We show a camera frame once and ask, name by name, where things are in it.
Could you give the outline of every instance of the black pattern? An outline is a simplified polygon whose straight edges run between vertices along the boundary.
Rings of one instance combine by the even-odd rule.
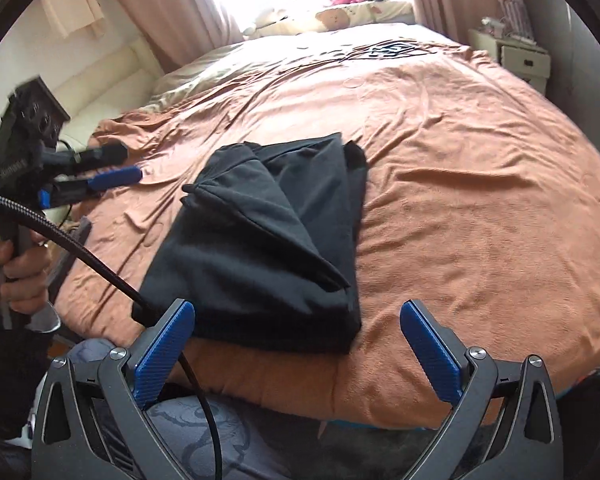
[[[424,45],[413,41],[397,40],[389,43],[379,43],[366,47],[365,50],[355,51],[347,59],[390,59],[394,57],[411,57],[431,54]]]
[[[219,406],[212,400],[209,405],[218,426],[222,449],[226,450],[227,446],[230,446],[237,453],[237,458],[231,461],[227,461],[226,454],[223,454],[222,476],[225,477],[229,471],[236,469],[244,462],[246,451],[251,445],[251,430],[242,415],[233,406],[228,404]],[[156,404],[148,410],[148,415],[152,419],[163,418],[170,424],[181,428],[196,428],[191,435],[199,434],[200,436],[184,447],[180,453],[180,462],[196,480],[212,480],[214,478],[213,474],[205,475],[195,470],[195,453],[205,447],[212,449],[211,432],[197,399],[193,397],[179,399],[178,402],[170,404],[170,409],[165,409],[164,404]]]

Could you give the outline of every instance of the black cable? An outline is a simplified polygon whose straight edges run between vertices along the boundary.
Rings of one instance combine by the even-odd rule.
[[[60,144],[64,144],[64,146],[68,152],[71,152],[72,154],[75,153],[75,150],[73,149],[73,147],[66,140],[58,139],[58,142],[60,142]]]
[[[62,219],[62,221],[58,224],[58,229],[61,228],[64,223],[69,219],[69,215],[71,214],[71,210],[74,208],[73,204],[69,204],[69,209],[66,212],[66,215],[64,215],[64,218]]]
[[[184,354],[180,354],[178,357],[178,362],[180,363],[180,366],[182,366],[184,374],[187,376],[189,383],[191,383],[193,392],[200,401],[202,411],[205,413],[206,423],[209,425],[209,431],[211,432],[211,442],[214,445],[214,459],[216,461],[216,474],[214,479],[222,480],[222,448],[220,447],[220,434],[218,433],[218,425],[214,419],[214,414],[211,411],[211,406],[209,406],[208,400],[206,400],[206,395],[202,390],[202,387],[200,387],[198,378],[196,377],[195,373],[193,373],[193,370],[189,365],[187,358],[184,357]]]
[[[74,148],[66,140],[58,139],[58,142],[60,142],[60,144],[64,144],[67,151],[70,152],[72,155],[75,155]],[[71,211],[73,208],[74,208],[74,205],[69,204],[69,210],[66,212],[66,215],[64,215],[64,218],[62,219],[62,221],[58,224],[58,228],[61,228],[64,225],[64,223],[69,219],[69,215],[71,214]]]
[[[28,227],[43,235],[43,237],[54,241],[63,249],[75,254],[76,258],[90,266],[91,269],[95,270],[118,290],[124,292],[142,308],[149,308],[149,304],[142,296],[140,296],[137,290],[120,278],[113,270],[109,269],[109,267],[97,259],[96,256],[83,245],[71,238],[64,231],[58,229],[58,227],[47,220],[46,217],[3,196],[0,196],[0,217],[8,218],[17,224]]]
[[[107,280],[111,285],[115,286],[118,290],[124,292],[129,298],[135,301],[143,308],[148,308],[148,303],[142,298],[140,293],[136,291],[131,285],[125,280],[120,278],[115,272],[101,262],[93,253],[87,250],[80,242],[71,238],[64,231],[61,231],[55,224],[51,223],[46,217],[24,207],[13,200],[9,200],[3,196],[0,196],[0,217],[7,218],[17,224],[28,227],[33,231],[43,235],[49,240],[58,244],[58,246],[66,249],[70,253],[74,254],[78,259],[87,264],[91,269],[95,270],[100,276]],[[211,412],[208,400],[200,383],[193,373],[189,362],[183,354],[178,357],[178,362],[182,366],[187,379],[191,383],[194,393],[200,401],[202,411],[205,413],[206,421],[209,424],[209,431],[211,432],[211,440],[214,446],[214,458],[216,462],[216,474],[215,480],[222,480],[222,449],[220,447],[220,435],[218,433],[218,426],[214,420],[214,414]]]

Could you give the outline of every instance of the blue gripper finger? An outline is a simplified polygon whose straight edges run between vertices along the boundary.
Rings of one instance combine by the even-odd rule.
[[[152,334],[154,340],[134,370],[132,393],[141,409],[157,399],[164,381],[167,380],[180,352],[191,337],[195,322],[196,313],[192,304],[189,301],[182,301],[166,323],[158,323],[157,326],[146,330],[146,333],[152,331],[157,333]]]
[[[132,186],[142,180],[142,170],[137,166],[127,166],[119,170],[99,173],[87,181],[94,191],[106,191],[112,187]]]
[[[411,300],[400,310],[400,329],[438,398],[455,406],[462,397],[462,370]]]

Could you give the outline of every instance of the metal screw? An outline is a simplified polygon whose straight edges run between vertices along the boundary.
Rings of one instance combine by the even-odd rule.
[[[487,357],[487,351],[479,346],[472,346],[469,348],[469,355],[474,359],[482,360]]]
[[[531,364],[532,366],[535,366],[536,368],[539,368],[542,366],[542,359],[539,358],[537,355],[530,355],[529,356],[529,364]]]
[[[126,356],[126,349],[124,348],[114,348],[111,352],[109,352],[109,357],[111,357],[114,361],[119,361],[123,357]]]
[[[53,368],[62,368],[66,364],[66,357],[61,355],[60,357],[56,357],[53,361],[51,361],[51,365]]]

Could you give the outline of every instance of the person's leg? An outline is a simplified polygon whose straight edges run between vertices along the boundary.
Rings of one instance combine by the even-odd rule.
[[[103,359],[114,347],[105,339],[88,339],[77,344],[68,356],[73,362]],[[278,480],[290,478],[288,466],[280,453],[260,435],[267,417],[278,417],[285,425],[297,417],[270,412],[258,406],[225,396],[208,396],[222,449],[222,477],[226,480]],[[116,465],[133,474],[134,465],[108,406],[94,404],[109,450]],[[214,451],[211,434],[200,402],[195,396],[165,400],[152,406],[147,415],[171,452],[194,479],[211,479],[214,475]],[[275,426],[266,422],[265,431]]]

